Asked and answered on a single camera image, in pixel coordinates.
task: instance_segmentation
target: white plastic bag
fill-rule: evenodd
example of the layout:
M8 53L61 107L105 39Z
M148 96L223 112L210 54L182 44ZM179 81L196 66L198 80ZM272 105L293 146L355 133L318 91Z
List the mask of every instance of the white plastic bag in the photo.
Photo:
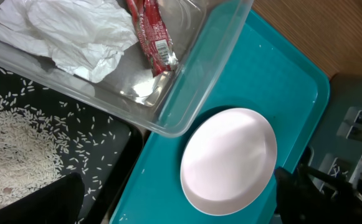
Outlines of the white plastic bag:
M94 83L138 42L131 16L116 0L5 0L0 40Z

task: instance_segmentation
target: wooden surface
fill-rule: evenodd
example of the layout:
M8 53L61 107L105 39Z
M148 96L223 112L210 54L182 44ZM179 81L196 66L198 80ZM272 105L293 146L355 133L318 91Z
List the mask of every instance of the wooden surface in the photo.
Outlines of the wooden surface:
M330 78L362 74L362 0L255 0L253 9Z

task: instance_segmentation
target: plastic container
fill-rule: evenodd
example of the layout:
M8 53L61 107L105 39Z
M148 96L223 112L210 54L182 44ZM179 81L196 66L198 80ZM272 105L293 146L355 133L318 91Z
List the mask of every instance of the plastic container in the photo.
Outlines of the plastic container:
M118 2L126 7L124 0ZM233 3L231 13L216 19L224 21L226 24L221 27L226 29L213 27L201 33L212 10L224 2ZM139 44L129 48L118 68L100 83L66 74L56 69L49 58L29 55L1 42L0 66L158 134L176 137L190 127L221 74L252 3L253 0L159 0L180 60L170 77L153 78ZM202 51L199 43L208 42L213 48ZM182 95L183 101L171 97L173 93ZM177 113L161 116L168 105Z

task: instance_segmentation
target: red snack wrapper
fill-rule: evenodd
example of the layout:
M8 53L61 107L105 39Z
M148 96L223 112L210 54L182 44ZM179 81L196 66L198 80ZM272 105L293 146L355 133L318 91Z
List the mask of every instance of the red snack wrapper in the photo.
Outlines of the red snack wrapper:
M152 66L153 76L176 69L178 59L161 19L157 0L126 0L143 51Z

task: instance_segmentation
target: black surface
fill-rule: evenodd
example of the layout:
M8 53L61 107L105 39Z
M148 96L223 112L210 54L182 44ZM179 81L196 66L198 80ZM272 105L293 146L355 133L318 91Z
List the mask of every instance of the black surface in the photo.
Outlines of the black surface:
M72 140L79 137L80 131L86 135L91 144L80 142L84 145L83 148L76 148L76 143L72 140L69 142L70 154L59 153L63 162L64 169L61 174L66 175L71 172L78 172L83 178L85 184L85 194L88 188L95 189L96 192L92 192L90 195L84 198L83 207L80 211L79 218L85 218L82 223L100 223L105 212L113 201L117 202L121 196L122 190L129 178L131 170L135 165L135 162L143 148L143 138L139 130L126 122L112 116L113 120L110 120L108 124L107 120L109 114L104 113L94 107L81 103L69 96L63 95L54 90L43 90L44 86L34 82L32 86L35 87L35 91L28 92L25 90L25 95L21 96L21 89L25 88L23 80L30 82L30 80L23 78L19 75L4 75L0 72L0 94L4 97L10 91L12 94L17 93L17 103L12 107L25 107L25 105L31 105L38 110L41 109L45 116L58 116L60 118L67 118L66 124L69 126L69 132L67 133L65 127L60 127L60 132L65 132ZM66 107L61 107L60 101L68 103ZM77 109L77 103L79 104L81 111ZM74 116L67 117L69 112L73 112ZM113 140L113 136L109 135L109 131L115 134L116 138ZM99 146L93 146L94 139ZM88 157L87 166L89 168L86 171L86 175L82 173L83 158L79 156L76 150L86 150L90 153L90 156L83 153ZM70 158L76 158L79 163L70 161ZM76 170L68 170L68 165L74 165ZM102 189L98 190L99 182L92 182L93 176L98 176L97 180L102 181Z

